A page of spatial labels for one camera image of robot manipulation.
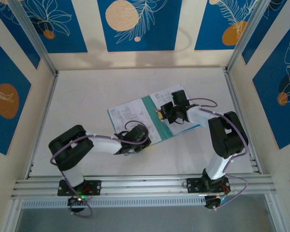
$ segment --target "beige wall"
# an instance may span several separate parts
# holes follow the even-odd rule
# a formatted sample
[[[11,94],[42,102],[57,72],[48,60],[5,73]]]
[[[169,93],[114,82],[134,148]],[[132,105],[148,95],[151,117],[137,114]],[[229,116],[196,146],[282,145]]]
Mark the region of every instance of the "beige wall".
[[[23,179],[42,120],[53,77],[43,62],[36,70],[0,20],[0,46],[31,82],[31,89],[7,156],[0,153],[0,225],[15,180]]]
[[[174,51],[107,52],[96,0],[72,0],[88,53],[50,54],[58,70],[226,66],[230,50],[194,51],[208,0],[183,0]]]
[[[290,28],[290,0],[264,37],[247,65],[237,60],[231,71],[244,119],[250,128],[258,157],[272,175],[277,192],[290,221],[290,145],[279,150],[260,99],[252,83],[253,77]]]

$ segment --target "black bracket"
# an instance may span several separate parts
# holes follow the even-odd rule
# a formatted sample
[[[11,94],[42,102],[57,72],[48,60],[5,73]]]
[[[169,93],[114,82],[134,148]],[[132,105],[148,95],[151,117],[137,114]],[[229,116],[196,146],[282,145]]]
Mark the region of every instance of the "black bracket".
[[[230,184],[228,178],[223,178],[214,185],[208,185],[202,178],[187,179],[188,193],[225,193],[230,192]]]
[[[83,196],[99,196],[101,192],[100,180],[85,180],[82,184],[74,188]],[[70,189],[65,180],[60,180],[58,187],[58,196],[74,196],[75,193]]]
[[[148,147],[151,144],[151,140],[148,137],[148,130],[141,124],[134,126],[130,131],[122,131],[119,134],[115,134],[115,136],[117,136],[117,138],[121,140],[137,143],[143,141],[147,137],[147,140],[144,143],[138,145],[127,144],[125,142],[122,142],[121,149],[117,151],[115,155],[125,154],[128,153],[130,150],[134,150],[134,152],[140,152],[145,147]]]

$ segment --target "blue patterned panel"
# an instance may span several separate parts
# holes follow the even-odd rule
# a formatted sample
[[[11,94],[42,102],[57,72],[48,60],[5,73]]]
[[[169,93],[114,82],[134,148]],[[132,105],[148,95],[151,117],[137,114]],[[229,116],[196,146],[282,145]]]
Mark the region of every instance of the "blue patterned panel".
[[[174,50],[181,3],[181,0],[98,0],[107,50]]]
[[[32,65],[37,69],[40,56],[32,46],[30,40],[27,38],[25,32],[22,30],[17,19],[13,15],[10,7],[0,1],[0,19],[5,24],[9,32],[15,38],[21,49],[25,52]]]
[[[257,50],[259,44],[265,37],[267,31],[274,23],[276,17],[278,16],[279,12],[281,11],[286,2],[287,0],[271,0],[269,5],[267,6],[263,17],[261,18],[245,49],[242,52],[242,56],[246,64],[248,64],[248,62],[250,61],[250,58]]]
[[[10,147],[30,86],[0,47],[0,153],[4,155]]]
[[[278,147],[290,144],[290,29],[253,78]]]
[[[234,49],[258,0],[208,0],[195,50]]]

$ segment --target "paper sheet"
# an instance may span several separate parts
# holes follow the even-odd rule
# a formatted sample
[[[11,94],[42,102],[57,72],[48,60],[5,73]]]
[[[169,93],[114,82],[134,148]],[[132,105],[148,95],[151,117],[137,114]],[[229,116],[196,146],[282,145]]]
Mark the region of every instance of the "paper sheet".
[[[157,109],[161,109],[161,106],[163,106],[164,104],[168,103],[168,102],[173,102],[172,99],[172,93],[178,90],[182,90],[182,86],[180,84],[161,90],[159,92],[150,94],[150,98],[152,99],[152,101],[154,102],[155,106]],[[164,121],[165,124],[168,126],[168,128],[170,129],[172,135],[177,135],[180,134],[186,130],[192,129],[193,127],[195,127],[197,124],[196,123],[191,123],[191,122],[185,122],[183,125],[177,124],[177,123],[172,123],[169,124],[168,120]]]
[[[115,106],[108,110],[116,133],[126,131],[125,124],[130,120],[137,120],[143,122],[149,130],[149,138],[151,144],[161,141],[161,137],[151,120],[142,99],[137,99],[119,106]],[[129,123],[127,125],[130,131],[137,123]]]

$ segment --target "robotic arm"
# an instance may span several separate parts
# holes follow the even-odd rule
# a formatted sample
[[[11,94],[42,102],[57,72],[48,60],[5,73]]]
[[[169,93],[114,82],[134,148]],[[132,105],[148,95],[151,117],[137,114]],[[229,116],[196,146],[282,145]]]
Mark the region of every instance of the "robotic arm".
[[[225,192],[227,195],[230,188],[229,191],[226,191],[225,188],[221,187],[229,185],[225,171],[236,155],[241,156],[247,153],[248,144],[247,136],[236,113],[227,112],[221,115],[203,109],[197,104],[190,104],[190,100],[187,100],[183,90],[172,93],[172,98],[174,103],[169,102],[158,111],[159,118],[162,121],[168,120],[170,124],[177,122],[177,119],[182,119],[183,122],[193,122],[207,127],[210,130],[215,150],[215,154],[204,169],[202,177],[187,179],[187,184],[190,185],[188,193]],[[144,124],[138,124],[131,131],[122,131],[112,137],[90,134],[82,126],[74,126],[49,144],[49,149],[53,154],[51,163],[58,167],[65,178],[59,183],[58,196],[72,196],[71,199],[74,200],[73,196],[75,195],[80,197],[81,195],[100,194],[101,182],[85,180],[78,166],[79,161],[89,151],[117,155],[131,151],[140,152],[150,144],[148,130]],[[246,149],[245,153],[238,155],[244,148]],[[86,204],[82,197],[79,200]],[[220,202],[220,199],[211,199],[205,207],[217,207]],[[68,205],[72,206],[75,203],[68,202]],[[70,207],[70,210],[78,212],[77,208]]]
[[[158,116],[161,121],[167,120],[170,124],[177,119],[183,122],[200,124],[209,129],[212,145],[215,151],[210,163],[203,170],[201,178],[187,179],[188,192],[219,193],[225,191],[222,186],[228,186],[229,181],[225,177],[226,169],[233,158],[245,155],[248,152],[248,138],[235,112],[225,114],[214,113],[197,104],[190,104],[183,90],[172,93],[173,102],[161,107]],[[219,206],[220,199],[211,201],[207,208]]]
[[[140,152],[150,144],[148,130],[142,124],[134,126],[131,131],[122,131],[112,137],[90,134],[81,125],[72,127],[48,145],[53,154],[51,163],[58,167],[67,180],[61,180],[58,195],[73,196],[71,187],[82,195],[94,195],[93,191],[97,191],[96,186],[92,187],[97,183],[86,181],[78,165],[89,151],[119,155],[130,151]]]

